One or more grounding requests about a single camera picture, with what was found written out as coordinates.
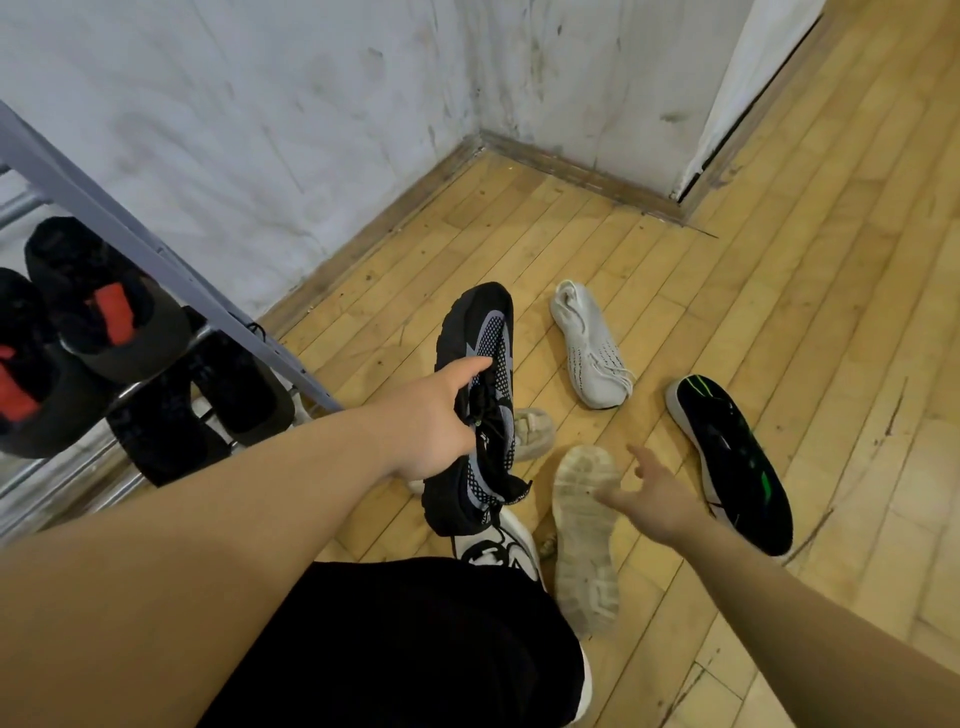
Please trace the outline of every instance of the metal shoe rack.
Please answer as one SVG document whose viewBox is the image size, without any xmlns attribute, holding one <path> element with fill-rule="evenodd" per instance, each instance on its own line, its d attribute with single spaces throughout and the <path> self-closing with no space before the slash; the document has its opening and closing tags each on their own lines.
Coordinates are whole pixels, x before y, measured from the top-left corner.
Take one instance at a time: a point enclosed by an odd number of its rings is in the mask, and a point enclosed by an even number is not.
<svg viewBox="0 0 960 728">
<path fill-rule="evenodd" d="M 193 337 L 188 349 L 203 341 L 212 331 L 220 330 L 291 382 L 291 394 L 299 391 L 328 412 L 342 409 L 292 353 L 264 332 L 250 316 L 150 232 L 10 107 L 0 102 L 0 175 L 11 170 L 15 170 L 27 180 L 28 187 L 11 200 L 0 204 L 0 229 L 39 207 L 56 203 L 132 260 L 167 291 L 205 316 L 207 325 Z M 147 381 L 142 381 L 127 387 L 118 395 L 113 406 L 126 401 L 146 383 Z M 212 410 L 207 410 L 201 419 L 206 421 L 211 415 Z M 117 445 L 115 439 L 105 442 L 65 475 L 36 488 L 36 497 L 18 498 L 15 508 L 5 508 L 7 504 L 4 500 L 9 499 L 15 490 L 40 473 L 51 459 L 28 461 L 6 482 L 0 483 L 0 544 L 7 541 L 14 532 L 21 531 L 24 522 L 39 513 Z M 92 501 L 87 506 L 87 512 L 102 510 L 119 502 L 142 481 L 143 476 L 139 473 L 122 480 Z"/>
</svg>

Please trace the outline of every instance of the wooden floor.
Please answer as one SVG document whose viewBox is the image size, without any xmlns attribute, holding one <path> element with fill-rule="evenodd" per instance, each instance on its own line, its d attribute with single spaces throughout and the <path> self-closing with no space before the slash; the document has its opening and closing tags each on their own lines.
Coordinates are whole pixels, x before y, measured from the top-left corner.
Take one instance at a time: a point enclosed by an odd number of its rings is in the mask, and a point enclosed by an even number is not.
<svg viewBox="0 0 960 728">
<path fill-rule="evenodd" d="M 516 473 L 539 538 L 564 449 L 597 443 L 637 487 L 628 442 L 692 484 L 666 382 L 727 385 L 793 504 L 789 569 L 960 670 L 960 5 L 860 0 L 781 94 L 690 228 L 483 155 L 303 319 L 285 343 L 346 405 L 432 371 L 441 320 L 499 280 L 516 307 L 516 406 L 550 412 L 557 448 Z M 563 279 L 605 307 L 633 397 L 585 409 L 547 301 Z M 621 520 L 615 631 L 585 644 L 581 725 L 788 725 L 688 565 Z M 377 486 L 327 559 L 449 554 L 402 483 Z"/>
</svg>

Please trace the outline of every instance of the left hand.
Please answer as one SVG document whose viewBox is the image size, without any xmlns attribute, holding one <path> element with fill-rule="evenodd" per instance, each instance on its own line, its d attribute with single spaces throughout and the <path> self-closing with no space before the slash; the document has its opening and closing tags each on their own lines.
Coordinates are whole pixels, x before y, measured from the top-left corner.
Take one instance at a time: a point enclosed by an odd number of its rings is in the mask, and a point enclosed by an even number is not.
<svg viewBox="0 0 960 728">
<path fill-rule="evenodd" d="M 453 410 L 457 392 L 493 364 L 488 356 L 450 362 L 438 372 L 396 388 L 370 406 L 386 426 L 396 453 L 394 473 L 405 480 L 436 475 L 476 448 L 476 436 Z"/>
</svg>

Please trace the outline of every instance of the black shoe on rack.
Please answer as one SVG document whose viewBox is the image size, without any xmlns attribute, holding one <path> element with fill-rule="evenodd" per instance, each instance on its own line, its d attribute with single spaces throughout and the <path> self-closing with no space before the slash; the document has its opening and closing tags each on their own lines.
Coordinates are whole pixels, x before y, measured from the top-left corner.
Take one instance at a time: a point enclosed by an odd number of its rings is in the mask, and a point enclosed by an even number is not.
<svg viewBox="0 0 960 728">
<path fill-rule="evenodd" d="M 112 399 L 113 385 L 60 345 L 36 287 L 0 268 L 0 450 L 52 457 L 96 425 Z"/>
<path fill-rule="evenodd" d="M 186 349 L 177 302 L 76 218 L 37 225 L 24 256 L 63 344 L 100 376 L 148 379 Z"/>
<path fill-rule="evenodd" d="M 423 511 L 440 536 L 469 536 L 499 521 L 530 484 L 510 474 L 514 465 L 514 303 L 499 283 L 483 283 L 460 297 L 444 318 L 437 366 L 465 356 L 493 364 L 460 390 L 454 409 L 476 433 L 476 449 L 424 481 Z"/>
<path fill-rule="evenodd" d="M 194 333 L 206 323 L 190 306 L 183 312 Z M 183 361 L 220 424 L 241 445 L 256 445 L 293 424 L 294 402 L 280 380 L 222 331 L 207 336 Z"/>
<path fill-rule="evenodd" d="M 731 396 L 712 379 L 690 375 L 667 387 L 666 406 L 700 451 L 704 496 L 717 520 L 770 556 L 789 551 L 786 491 Z"/>
<path fill-rule="evenodd" d="M 117 441 L 157 487 L 230 455 L 230 447 L 194 414 L 190 374 L 177 362 L 107 415 Z"/>
</svg>

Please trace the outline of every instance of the right hand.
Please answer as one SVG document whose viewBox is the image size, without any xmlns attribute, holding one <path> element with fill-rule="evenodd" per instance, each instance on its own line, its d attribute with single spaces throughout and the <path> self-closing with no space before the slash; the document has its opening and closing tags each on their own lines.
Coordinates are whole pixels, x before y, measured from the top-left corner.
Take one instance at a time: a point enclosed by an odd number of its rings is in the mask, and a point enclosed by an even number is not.
<svg viewBox="0 0 960 728">
<path fill-rule="evenodd" d="M 707 512 L 652 450 L 634 445 L 627 450 L 636 458 L 634 472 L 643 479 L 643 487 L 639 491 L 606 488 L 594 497 L 630 519 L 636 530 L 652 541 L 675 547 L 684 534 L 708 518 Z"/>
</svg>

